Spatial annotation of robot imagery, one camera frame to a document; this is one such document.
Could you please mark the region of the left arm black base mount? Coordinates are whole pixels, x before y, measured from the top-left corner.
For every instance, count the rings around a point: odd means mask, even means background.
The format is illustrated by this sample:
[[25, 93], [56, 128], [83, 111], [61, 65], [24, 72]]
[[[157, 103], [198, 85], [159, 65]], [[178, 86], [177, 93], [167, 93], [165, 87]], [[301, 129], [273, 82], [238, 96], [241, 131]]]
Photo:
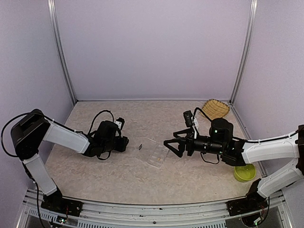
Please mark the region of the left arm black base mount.
[[64, 198], [61, 191], [57, 189], [50, 195], [43, 194], [41, 207], [53, 212], [65, 214], [66, 216], [79, 217], [82, 211], [83, 202]]

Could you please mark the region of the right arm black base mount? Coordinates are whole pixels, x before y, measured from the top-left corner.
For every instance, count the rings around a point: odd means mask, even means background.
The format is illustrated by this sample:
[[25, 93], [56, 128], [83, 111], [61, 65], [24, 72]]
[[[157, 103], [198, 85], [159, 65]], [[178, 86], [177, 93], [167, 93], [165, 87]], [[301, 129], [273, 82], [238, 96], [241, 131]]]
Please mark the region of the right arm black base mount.
[[244, 198], [229, 200], [227, 202], [230, 216], [261, 210], [262, 208], [267, 208], [268, 205], [268, 200], [260, 196], [257, 192], [252, 192], [247, 194]]

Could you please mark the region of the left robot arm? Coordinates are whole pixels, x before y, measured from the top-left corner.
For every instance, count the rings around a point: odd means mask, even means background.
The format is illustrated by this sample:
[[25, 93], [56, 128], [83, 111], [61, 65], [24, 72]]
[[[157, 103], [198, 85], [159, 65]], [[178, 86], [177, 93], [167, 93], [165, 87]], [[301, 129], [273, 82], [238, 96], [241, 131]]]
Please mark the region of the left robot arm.
[[29, 178], [44, 196], [48, 197], [48, 204], [56, 211], [62, 211], [67, 204], [39, 155], [42, 142], [53, 143], [85, 157], [96, 157], [101, 161], [104, 160], [102, 154], [106, 153], [110, 156], [112, 152], [124, 152], [129, 143], [129, 139], [122, 135], [123, 118], [102, 121], [97, 130], [90, 129], [88, 133], [84, 133], [66, 127], [44, 115], [41, 110], [34, 109], [9, 120], [3, 126], [1, 136], [4, 135], [8, 125], [16, 119], [20, 121], [10, 130], [15, 153], [11, 154], [6, 150], [3, 138], [0, 140], [2, 149], [8, 156], [18, 158], [22, 162]]

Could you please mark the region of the clear plastic pill organizer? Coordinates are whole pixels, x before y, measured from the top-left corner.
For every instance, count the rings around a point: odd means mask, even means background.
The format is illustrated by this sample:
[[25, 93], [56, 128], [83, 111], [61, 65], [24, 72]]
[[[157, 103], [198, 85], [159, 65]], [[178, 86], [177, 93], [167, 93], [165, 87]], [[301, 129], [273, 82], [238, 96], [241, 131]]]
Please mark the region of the clear plastic pill organizer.
[[[168, 155], [169, 149], [153, 139], [147, 138], [143, 140], [136, 148], [136, 158], [156, 168], [163, 165]], [[155, 159], [155, 155], [161, 156], [161, 161]]]

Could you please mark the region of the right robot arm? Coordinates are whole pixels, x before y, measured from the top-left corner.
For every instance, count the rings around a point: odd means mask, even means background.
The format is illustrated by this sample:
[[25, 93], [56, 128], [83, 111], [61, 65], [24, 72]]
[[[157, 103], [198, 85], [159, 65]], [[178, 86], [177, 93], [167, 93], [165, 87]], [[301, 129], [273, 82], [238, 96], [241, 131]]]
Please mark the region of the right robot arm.
[[248, 196], [243, 200], [243, 207], [253, 211], [261, 204], [261, 198], [303, 179], [304, 177], [304, 127], [276, 138], [249, 141], [233, 138], [233, 124], [223, 118], [211, 121], [209, 136], [196, 132], [193, 124], [187, 122], [187, 129], [175, 132], [174, 138], [165, 140], [164, 146], [182, 157], [194, 152], [212, 153], [233, 167], [245, 166], [259, 161], [290, 158], [291, 161], [273, 174], [255, 181]]

